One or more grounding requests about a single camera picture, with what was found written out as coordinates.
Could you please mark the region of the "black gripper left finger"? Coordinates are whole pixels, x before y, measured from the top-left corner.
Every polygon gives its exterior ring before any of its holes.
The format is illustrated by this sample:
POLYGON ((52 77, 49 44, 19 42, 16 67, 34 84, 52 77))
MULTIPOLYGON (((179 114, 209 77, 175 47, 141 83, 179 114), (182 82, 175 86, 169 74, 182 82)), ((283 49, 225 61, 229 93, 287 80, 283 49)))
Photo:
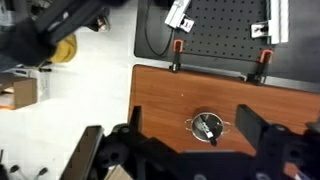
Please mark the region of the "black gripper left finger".
POLYGON ((184 154, 156 137, 144 135, 142 121, 142 107, 134 106, 129 121, 129 147, 137 162, 147 167, 185 167, 184 154))

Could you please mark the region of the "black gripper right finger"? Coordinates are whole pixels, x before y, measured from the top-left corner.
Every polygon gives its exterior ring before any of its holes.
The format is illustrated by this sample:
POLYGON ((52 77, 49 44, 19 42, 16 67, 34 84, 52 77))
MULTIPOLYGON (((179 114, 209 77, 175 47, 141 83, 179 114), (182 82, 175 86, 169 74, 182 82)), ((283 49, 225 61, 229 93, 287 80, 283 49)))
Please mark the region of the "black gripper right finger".
POLYGON ((258 154, 275 156, 274 128, 249 106, 237 106, 235 125, 258 154))

